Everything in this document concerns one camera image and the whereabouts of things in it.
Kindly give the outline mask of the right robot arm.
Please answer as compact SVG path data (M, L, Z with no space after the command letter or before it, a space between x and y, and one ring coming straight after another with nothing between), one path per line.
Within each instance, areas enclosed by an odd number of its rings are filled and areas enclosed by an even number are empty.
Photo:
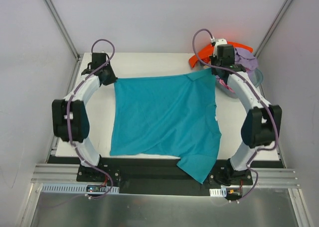
M278 143L282 109L262 97L250 81L245 67L235 64L233 45L215 44L210 61L212 74L234 91L247 114L241 127L242 143L225 167L214 175L217 183L230 186L247 176L259 151L273 150L271 144Z

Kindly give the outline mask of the teal t shirt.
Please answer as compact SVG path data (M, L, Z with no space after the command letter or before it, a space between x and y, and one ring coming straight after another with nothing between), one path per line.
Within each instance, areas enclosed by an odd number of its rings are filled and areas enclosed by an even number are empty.
M110 155L163 155L203 183L219 152L215 77L210 70L115 83Z

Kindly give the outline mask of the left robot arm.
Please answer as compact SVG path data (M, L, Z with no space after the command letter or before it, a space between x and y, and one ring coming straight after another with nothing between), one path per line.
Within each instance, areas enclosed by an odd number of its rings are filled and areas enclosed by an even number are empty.
M106 53L92 53L91 58L91 62L81 73L79 84L63 99L52 102L53 132L75 150L80 160L79 177L102 182L101 186L105 187L111 177L105 174L101 156L89 138L90 124L86 104L101 86L115 83L117 77L110 64L111 56Z

